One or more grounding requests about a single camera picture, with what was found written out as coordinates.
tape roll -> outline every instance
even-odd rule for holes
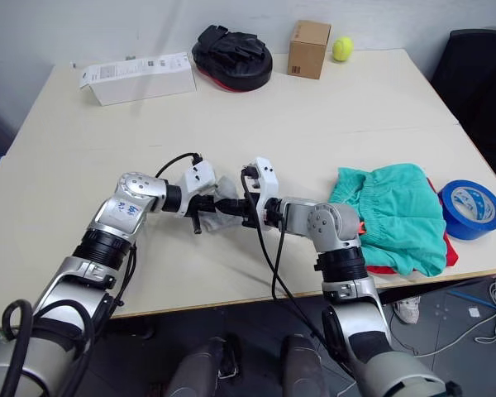
[[[496,196],[469,180],[454,180],[439,192],[446,232],[474,240],[496,229]]]

green cloth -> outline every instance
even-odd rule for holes
[[[401,275],[414,269],[438,275],[445,268],[442,207],[417,165],[373,172],[340,168],[329,202],[351,205],[364,221],[360,240],[367,265],[389,266]]]

white table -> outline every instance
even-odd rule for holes
[[[221,91],[196,73],[196,93],[105,108],[88,90],[79,92],[77,71],[55,69],[0,164],[0,316],[16,298],[36,300],[122,173],[154,174],[185,151],[202,152],[217,176],[235,181],[243,165],[266,156],[282,196],[325,201],[339,166],[398,162],[419,164],[438,189],[471,179],[496,194],[492,170],[403,50],[326,62],[319,81],[281,74],[286,57],[274,60],[272,79],[252,93]],[[174,182],[187,166],[174,165],[165,177]],[[277,232],[265,237],[274,252]],[[437,277],[384,275],[375,283],[496,273],[496,231],[453,245],[458,263]],[[271,274],[251,229],[195,236],[188,219],[154,214],[138,247],[119,316],[270,296]],[[319,294],[315,260],[311,242],[286,238],[280,272],[295,294]]]

red cloth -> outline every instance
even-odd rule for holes
[[[428,180],[428,183],[432,187],[433,191],[436,192],[434,189],[432,182]],[[439,199],[439,203],[441,203],[441,206],[443,203],[441,202],[441,199],[439,196],[437,196]],[[446,265],[447,266],[453,266],[457,260],[459,259],[457,252],[454,251],[454,247],[451,245],[450,240],[448,239],[448,236],[445,234],[443,235],[443,239],[445,240],[446,243]],[[397,272],[393,270],[389,266],[367,266],[367,270],[370,271],[371,273],[376,273],[377,275],[396,275]]]

brown cardboard box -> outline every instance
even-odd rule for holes
[[[331,25],[298,21],[290,38],[289,71],[292,76],[319,79]]]

